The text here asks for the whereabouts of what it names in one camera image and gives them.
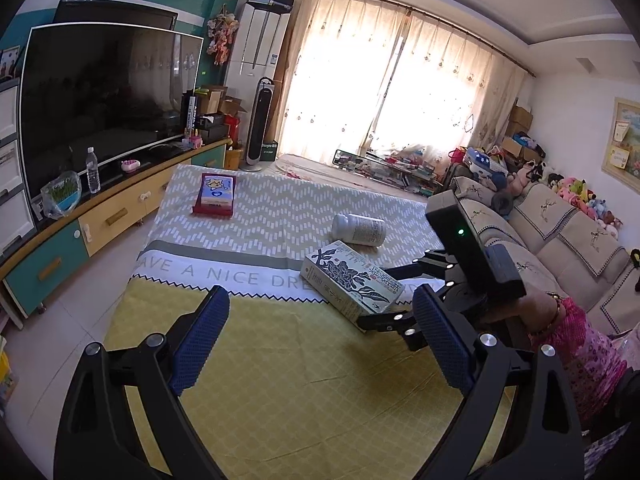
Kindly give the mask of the person right hand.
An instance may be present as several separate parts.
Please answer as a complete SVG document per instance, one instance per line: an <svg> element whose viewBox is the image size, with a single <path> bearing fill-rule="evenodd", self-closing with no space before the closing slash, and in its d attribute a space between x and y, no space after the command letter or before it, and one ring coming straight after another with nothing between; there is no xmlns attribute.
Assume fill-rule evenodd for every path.
<svg viewBox="0 0 640 480"><path fill-rule="evenodd" d="M538 350L543 344L559 344L573 351L584 343L584 334L582 324L570 316L571 305L570 300L558 295L531 292L512 304L491 309L480 322L488 325L518 318L533 349Z"/></svg>

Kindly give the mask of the pink patterned sleeve forearm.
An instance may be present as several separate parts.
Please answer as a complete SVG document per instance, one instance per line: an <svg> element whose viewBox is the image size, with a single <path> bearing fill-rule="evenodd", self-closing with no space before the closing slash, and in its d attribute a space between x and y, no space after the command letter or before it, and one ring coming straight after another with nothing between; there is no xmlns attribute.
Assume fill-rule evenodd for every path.
<svg viewBox="0 0 640 480"><path fill-rule="evenodd" d="M628 365L608 336L592 327L573 300L561 299L559 305L565 312L562 321L529 339L534 348L544 344L554 348L570 383L580 422L586 426L611 399Z"/></svg>

